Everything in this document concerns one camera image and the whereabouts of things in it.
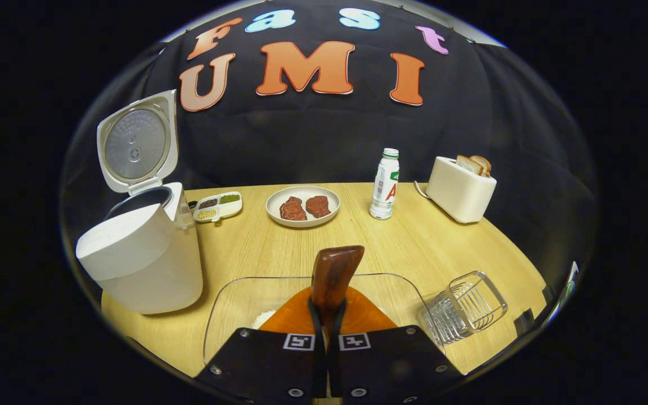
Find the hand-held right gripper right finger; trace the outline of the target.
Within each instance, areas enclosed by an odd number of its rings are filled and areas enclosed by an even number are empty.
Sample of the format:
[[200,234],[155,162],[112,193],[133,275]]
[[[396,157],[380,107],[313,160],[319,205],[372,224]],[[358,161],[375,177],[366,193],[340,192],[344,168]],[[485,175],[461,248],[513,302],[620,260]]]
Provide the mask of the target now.
[[432,404],[465,378],[418,325],[348,287],[327,323],[328,392],[344,404]]

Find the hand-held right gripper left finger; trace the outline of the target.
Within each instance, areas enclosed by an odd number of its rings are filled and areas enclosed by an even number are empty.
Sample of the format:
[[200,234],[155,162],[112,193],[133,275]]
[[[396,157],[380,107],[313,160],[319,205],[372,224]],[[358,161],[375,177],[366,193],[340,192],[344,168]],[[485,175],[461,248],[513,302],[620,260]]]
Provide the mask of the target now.
[[224,287],[196,382],[237,404],[314,404],[327,397],[326,344],[308,287]]

